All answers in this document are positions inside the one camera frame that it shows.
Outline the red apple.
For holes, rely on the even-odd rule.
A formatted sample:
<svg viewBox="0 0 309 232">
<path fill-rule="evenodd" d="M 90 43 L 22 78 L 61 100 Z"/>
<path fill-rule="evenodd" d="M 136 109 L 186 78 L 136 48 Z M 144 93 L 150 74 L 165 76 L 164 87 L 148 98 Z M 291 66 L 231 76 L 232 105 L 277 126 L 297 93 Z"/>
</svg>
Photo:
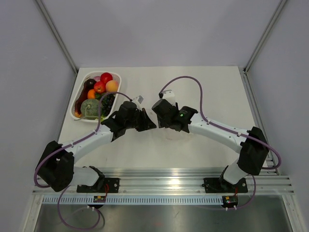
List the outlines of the red apple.
<svg viewBox="0 0 309 232">
<path fill-rule="evenodd" d="M 106 85 L 102 81 L 98 81 L 94 84 L 94 91 L 97 94 L 102 94 L 106 92 Z"/>
</svg>

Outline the clear zip top bag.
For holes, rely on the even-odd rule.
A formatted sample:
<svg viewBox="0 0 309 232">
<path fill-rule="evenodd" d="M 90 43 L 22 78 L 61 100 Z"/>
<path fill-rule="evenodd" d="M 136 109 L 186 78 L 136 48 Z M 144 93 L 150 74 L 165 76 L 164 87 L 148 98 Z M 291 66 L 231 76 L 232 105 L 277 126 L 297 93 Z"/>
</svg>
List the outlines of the clear zip top bag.
<svg viewBox="0 0 309 232">
<path fill-rule="evenodd" d="M 161 128 L 159 132 L 163 139 L 169 141 L 184 141 L 192 138 L 192 135 L 184 131 L 175 131 L 169 128 Z"/>
</svg>

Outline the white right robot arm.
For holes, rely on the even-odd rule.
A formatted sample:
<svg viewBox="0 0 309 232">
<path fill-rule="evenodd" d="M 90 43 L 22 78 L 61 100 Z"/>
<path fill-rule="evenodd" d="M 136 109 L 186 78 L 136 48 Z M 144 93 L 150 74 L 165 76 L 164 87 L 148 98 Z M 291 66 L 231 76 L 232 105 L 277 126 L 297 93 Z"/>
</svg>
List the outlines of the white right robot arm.
<svg viewBox="0 0 309 232">
<path fill-rule="evenodd" d="M 252 127 L 251 130 L 231 129 L 223 124 L 203 118 L 196 109 L 184 106 L 181 109 L 165 99 L 153 106 L 159 127 L 175 131 L 198 134 L 215 140 L 231 148 L 239 157 L 226 166 L 215 186 L 215 192 L 234 192 L 240 188 L 240 181 L 248 175 L 259 175 L 268 155 L 263 132 Z"/>
</svg>

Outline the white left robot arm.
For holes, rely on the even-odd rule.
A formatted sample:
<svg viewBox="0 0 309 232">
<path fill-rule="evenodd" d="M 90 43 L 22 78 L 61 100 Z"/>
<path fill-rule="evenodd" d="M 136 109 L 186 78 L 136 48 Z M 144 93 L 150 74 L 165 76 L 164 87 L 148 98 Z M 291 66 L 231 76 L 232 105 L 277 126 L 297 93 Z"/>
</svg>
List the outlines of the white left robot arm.
<svg viewBox="0 0 309 232">
<path fill-rule="evenodd" d="M 64 144 L 51 141 L 45 148 L 35 169 L 34 180 L 40 177 L 45 187 L 60 192 L 69 186 L 80 186 L 89 192 L 106 190 L 105 175 L 94 166 L 76 167 L 75 163 L 94 149 L 109 144 L 128 129 L 138 132 L 156 128 L 146 110 L 136 103 L 125 101 L 118 111 L 99 123 L 90 134 Z"/>
</svg>

